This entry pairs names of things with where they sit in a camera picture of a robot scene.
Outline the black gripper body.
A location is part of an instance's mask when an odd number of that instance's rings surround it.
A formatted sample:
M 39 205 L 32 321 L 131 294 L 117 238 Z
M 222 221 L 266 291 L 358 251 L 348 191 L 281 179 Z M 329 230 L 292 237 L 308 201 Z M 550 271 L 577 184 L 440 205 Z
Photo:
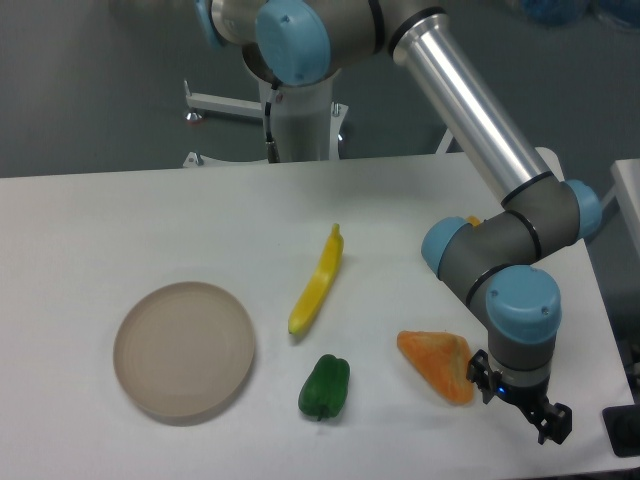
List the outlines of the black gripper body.
M 533 370 L 515 370 L 502 364 L 488 373 L 487 401 L 498 398 L 524 411 L 538 411 L 548 403 L 550 364 Z

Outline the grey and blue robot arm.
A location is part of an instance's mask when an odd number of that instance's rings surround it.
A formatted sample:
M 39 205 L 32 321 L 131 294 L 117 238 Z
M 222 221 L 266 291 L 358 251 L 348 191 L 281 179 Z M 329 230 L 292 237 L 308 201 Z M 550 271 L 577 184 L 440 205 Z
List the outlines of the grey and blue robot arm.
M 493 191 L 502 212 L 473 226 L 439 221 L 421 253 L 488 333 L 466 367 L 485 400 L 517 407 L 541 441 L 562 443 L 569 407 L 548 400 L 561 296 L 535 263 L 591 235 L 597 195 L 561 181 L 526 141 L 474 71 L 436 1 L 198 1 L 208 42 L 241 47 L 261 96 L 271 163 L 326 160 L 330 106 L 314 91 L 341 69 L 380 52 L 406 68 Z

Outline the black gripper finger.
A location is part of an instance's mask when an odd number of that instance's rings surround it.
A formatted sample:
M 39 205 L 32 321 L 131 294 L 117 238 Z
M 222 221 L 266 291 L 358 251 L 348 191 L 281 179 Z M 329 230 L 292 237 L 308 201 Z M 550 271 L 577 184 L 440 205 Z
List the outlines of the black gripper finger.
M 467 364 L 467 380 L 474 384 L 481 393 L 482 401 L 488 404 L 495 396 L 494 371 L 489 364 L 488 353 L 478 350 Z
M 540 445 L 547 440 L 561 445 L 572 432 L 572 409 L 567 405 L 540 397 L 521 406 L 520 411 L 537 429 Z

